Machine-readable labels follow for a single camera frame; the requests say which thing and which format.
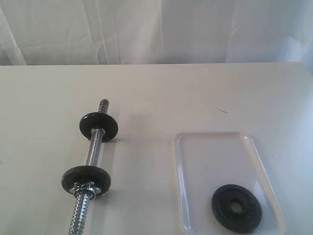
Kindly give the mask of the chrome spin-lock collar nut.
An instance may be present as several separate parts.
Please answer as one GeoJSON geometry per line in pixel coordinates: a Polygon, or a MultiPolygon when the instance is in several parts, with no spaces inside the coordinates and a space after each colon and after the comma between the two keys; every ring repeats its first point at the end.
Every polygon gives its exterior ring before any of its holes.
{"type": "Polygon", "coordinates": [[[97,187],[94,182],[89,182],[86,184],[74,183],[73,187],[69,189],[69,193],[74,195],[76,198],[78,195],[84,193],[89,197],[90,200],[99,198],[103,195],[101,188],[97,187]]]}

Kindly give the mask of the chrome threaded dumbbell bar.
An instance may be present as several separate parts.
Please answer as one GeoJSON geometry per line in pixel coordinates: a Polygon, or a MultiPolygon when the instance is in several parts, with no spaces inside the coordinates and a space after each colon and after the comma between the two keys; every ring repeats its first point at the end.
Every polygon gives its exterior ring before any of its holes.
{"type": "MultiPolygon", "coordinates": [[[[99,103],[98,111],[100,113],[107,114],[109,108],[109,101],[107,99],[102,99],[99,103]]],[[[101,149],[102,137],[104,135],[103,129],[93,129],[91,139],[89,140],[89,148],[86,156],[84,165],[96,166],[98,167],[98,159],[101,149]]],[[[75,204],[73,209],[73,214],[70,221],[70,226],[68,230],[69,235],[82,235],[84,233],[86,218],[88,214],[90,200],[89,197],[82,193],[75,198],[75,204]]]]}

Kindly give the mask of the white backdrop cloth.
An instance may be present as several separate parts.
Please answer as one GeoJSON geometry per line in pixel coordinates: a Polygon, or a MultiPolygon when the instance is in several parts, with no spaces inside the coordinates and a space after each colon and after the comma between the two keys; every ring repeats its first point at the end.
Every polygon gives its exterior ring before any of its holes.
{"type": "Polygon", "coordinates": [[[3,0],[3,65],[299,61],[310,0],[3,0]]]}

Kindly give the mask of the white plastic tray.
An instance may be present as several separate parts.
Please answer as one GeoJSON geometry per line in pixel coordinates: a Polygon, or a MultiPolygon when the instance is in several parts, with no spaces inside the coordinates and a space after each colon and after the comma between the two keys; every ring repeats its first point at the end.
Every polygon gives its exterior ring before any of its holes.
{"type": "Polygon", "coordinates": [[[187,235],[283,235],[286,222],[250,136],[241,133],[181,133],[174,137],[174,161],[182,230],[187,235]],[[262,219],[239,234],[215,218],[211,199],[223,185],[245,187],[258,199],[262,219]]]}

